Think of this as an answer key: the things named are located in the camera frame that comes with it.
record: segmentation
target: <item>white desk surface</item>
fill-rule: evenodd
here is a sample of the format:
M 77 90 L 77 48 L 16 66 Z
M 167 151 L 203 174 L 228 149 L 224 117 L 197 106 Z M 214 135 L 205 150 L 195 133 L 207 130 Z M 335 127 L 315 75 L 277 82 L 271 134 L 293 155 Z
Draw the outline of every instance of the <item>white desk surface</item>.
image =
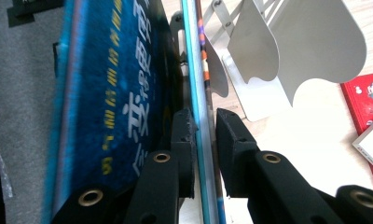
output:
M 239 0 L 224 1 L 229 10 Z M 373 73 L 373 0 L 343 0 L 366 38 L 367 58 L 361 75 Z M 180 10 L 178 1 L 163 0 L 167 16 Z M 203 13 L 211 3 L 202 0 Z M 229 86 L 229 95 L 213 94 L 214 109 L 239 114 L 261 150 L 282 153 L 315 188 L 335 195 L 338 187 L 359 185 L 373 189 L 366 160 L 352 147 L 357 134 L 338 84 L 313 79 L 297 90 L 293 108 L 256 122 L 248 121 Z M 225 199 L 228 223 L 252 223 L 246 200 Z M 180 223 L 197 223 L 199 205 L 186 203 Z

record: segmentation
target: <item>gray carpet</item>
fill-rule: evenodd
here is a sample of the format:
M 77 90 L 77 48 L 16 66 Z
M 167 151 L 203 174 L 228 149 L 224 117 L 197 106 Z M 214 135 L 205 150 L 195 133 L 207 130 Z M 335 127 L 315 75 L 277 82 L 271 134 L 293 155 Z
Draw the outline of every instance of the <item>gray carpet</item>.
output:
M 55 88 L 52 43 L 59 40 L 63 8 L 35 14 L 35 22 L 8 28 L 0 0 L 0 154 L 14 196 L 7 223 L 40 222 L 48 135 Z

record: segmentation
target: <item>blue book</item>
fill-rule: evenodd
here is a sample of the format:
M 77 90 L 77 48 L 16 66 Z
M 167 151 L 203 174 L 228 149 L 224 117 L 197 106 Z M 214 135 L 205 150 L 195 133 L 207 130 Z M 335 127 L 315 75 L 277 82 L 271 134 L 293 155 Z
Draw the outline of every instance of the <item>blue book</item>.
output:
M 76 189 L 136 181 L 182 104 L 175 52 L 161 1 L 66 1 L 43 223 Z

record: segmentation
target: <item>red book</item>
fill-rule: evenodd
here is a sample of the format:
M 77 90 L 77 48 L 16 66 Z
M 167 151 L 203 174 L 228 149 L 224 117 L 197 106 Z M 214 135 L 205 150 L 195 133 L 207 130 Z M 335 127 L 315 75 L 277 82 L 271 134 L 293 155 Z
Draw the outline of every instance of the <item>red book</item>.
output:
M 373 123 L 373 74 L 341 83 L 355 129 L 361 135 Z

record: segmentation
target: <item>black plastic bracket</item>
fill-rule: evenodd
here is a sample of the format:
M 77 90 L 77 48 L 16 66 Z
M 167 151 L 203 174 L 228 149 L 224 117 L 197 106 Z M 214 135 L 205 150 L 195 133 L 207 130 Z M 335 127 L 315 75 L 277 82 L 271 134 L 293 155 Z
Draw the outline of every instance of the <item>black plastic bracket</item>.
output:
M 13 0 L 7 9 L 8 26 L 14 27 L 35 21 L 35 13 L 62 7 L 64 0 Z

